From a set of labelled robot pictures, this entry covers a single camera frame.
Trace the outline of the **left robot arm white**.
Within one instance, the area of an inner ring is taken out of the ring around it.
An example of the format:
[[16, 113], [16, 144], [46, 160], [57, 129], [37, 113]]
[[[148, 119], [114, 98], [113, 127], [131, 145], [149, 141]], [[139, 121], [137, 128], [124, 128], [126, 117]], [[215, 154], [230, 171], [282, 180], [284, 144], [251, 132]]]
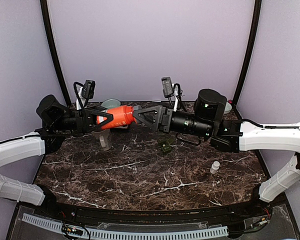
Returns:
[[[31, 157], [56, 152], [68, 136], [84, 136], [105, 128], [114, 115], [94, 107], [70, 109], [50, 94], [36, 113], [42, 127], [26, 135], [0, 141], [0, 168]], [[29, 184], [0, 174], [0, 198], [40, 206], [50, 218], [61, 213], [56, 196], [44, 185]]]

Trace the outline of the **orange pill bottle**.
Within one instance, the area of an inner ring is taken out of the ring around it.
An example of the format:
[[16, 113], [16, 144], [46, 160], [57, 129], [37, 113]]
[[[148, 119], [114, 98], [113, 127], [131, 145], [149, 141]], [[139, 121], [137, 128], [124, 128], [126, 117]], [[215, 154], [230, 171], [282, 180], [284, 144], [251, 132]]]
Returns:
[[122, 105], [116, 108], [106, 109], [102, 112], [113, 115], [113, 120], [101, 127], [102, 130], [122, 127], [130, 125], [132, 123], [138, 123], [134, 118], [134, 107], [128, 105]]

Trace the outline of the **small white pill bottle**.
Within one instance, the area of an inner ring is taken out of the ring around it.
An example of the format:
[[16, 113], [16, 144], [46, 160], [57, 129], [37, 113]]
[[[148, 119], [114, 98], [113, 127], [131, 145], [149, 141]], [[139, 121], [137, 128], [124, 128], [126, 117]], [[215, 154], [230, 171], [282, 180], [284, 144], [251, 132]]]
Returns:
[[219, 161], [214, 161], [210, 167], [210, 173], [211, 174], [216, 174], [220, 168], [220, 162]]

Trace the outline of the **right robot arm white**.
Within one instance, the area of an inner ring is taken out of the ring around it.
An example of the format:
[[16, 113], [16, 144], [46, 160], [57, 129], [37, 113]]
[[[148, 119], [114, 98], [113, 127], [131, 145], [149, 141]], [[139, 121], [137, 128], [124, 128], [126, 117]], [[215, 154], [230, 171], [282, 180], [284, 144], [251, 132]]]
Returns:
[[133, 117], [156, 132], [189, 134], [208, 140], [210, 146], [226, 153], [252, 150], [291, 151], [289, 162], [267, 181], [255, 187], [245, 213], [256, 217], [296, 182], [300, 181], [300, 122], [260, 124], [250, 119], [224, 120], [227, 98], [215, 90], [202, 89], [194, 102], [193, 113], [173, 111], [158, 105], [133, 107]]

